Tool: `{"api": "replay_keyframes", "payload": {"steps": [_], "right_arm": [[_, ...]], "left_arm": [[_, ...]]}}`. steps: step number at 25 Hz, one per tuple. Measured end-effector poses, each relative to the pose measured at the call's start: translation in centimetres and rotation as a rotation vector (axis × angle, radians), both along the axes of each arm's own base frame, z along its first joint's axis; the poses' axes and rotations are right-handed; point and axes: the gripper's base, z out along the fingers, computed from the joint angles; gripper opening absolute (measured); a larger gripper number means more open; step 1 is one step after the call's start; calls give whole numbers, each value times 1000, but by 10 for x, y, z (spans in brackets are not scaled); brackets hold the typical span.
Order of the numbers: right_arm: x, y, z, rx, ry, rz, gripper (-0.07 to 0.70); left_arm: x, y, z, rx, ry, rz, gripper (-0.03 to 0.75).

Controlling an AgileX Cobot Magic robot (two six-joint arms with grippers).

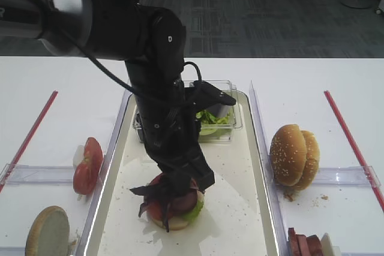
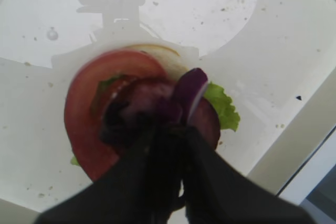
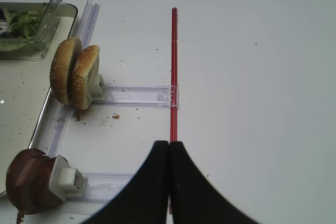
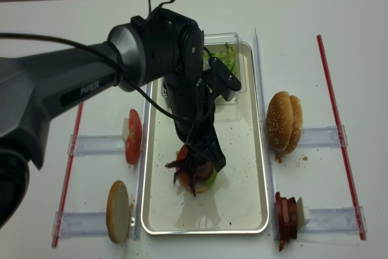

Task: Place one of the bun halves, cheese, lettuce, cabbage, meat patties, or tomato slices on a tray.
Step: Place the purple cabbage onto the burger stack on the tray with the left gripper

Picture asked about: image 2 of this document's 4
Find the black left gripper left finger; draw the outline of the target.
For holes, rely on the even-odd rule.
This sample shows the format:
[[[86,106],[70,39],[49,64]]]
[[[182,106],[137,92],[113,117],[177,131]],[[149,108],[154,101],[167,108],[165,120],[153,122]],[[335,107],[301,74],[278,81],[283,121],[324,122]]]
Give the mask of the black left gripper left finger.
[[[167,223],[184,206],[182,153],[181,127],[148,127],[106,174],[35,223]]]

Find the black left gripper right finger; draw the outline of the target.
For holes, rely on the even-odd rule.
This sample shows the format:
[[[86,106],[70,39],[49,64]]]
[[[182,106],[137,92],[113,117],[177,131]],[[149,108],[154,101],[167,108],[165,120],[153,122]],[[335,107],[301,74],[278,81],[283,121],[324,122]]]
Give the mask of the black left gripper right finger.
[[[257,186],[233,169],[194,127],[183,131],[183,177],[189,223],[313,223],[297,207]]]

